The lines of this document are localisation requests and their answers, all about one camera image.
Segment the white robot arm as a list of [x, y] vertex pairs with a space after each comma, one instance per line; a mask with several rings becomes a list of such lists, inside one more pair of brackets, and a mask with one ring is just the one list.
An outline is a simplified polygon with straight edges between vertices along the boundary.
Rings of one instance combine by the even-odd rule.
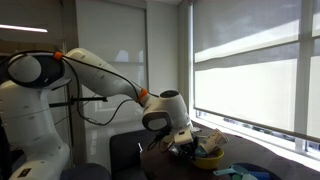
[[156, 96], [83, 48], [66, 54], [24, 51], [1, 62], [0, 112], [9, 144], [27, 158], [9, 180], [59, 180], [69, 146], [58, 135], [47, 100], [51, 90], [75, 81], [101, 97], [125, 95], [143, 108], [142, 124], [157, 140], [171, 134], [174, 142], [193, 141], [192, 122], [181, 94]]

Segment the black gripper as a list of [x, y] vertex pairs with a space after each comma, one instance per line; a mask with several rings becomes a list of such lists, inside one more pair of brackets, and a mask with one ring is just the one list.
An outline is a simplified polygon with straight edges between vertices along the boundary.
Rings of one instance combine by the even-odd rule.
[[195, 149], [196, 149], [196, 145], [194, 143], [187, 143], [184, 145], [173, 144], [169, 148], [169, 151], [174, 156], [194, 160], [195, 159]]

